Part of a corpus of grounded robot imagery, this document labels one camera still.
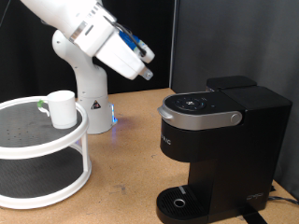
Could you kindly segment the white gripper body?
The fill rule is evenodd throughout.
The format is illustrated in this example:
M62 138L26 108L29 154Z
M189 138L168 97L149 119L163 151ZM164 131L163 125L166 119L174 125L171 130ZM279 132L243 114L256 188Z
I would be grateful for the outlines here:
M96 57L122 76L135 79L146 65L121 39L113 17L89 14L70 40L90 57Z

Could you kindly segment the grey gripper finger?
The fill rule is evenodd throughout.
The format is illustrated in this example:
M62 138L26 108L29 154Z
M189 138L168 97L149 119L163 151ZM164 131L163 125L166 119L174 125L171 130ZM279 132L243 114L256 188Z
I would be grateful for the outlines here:
M150 80L153 77L153 73L148 69L147 66L144 66L138 74L146 80Z

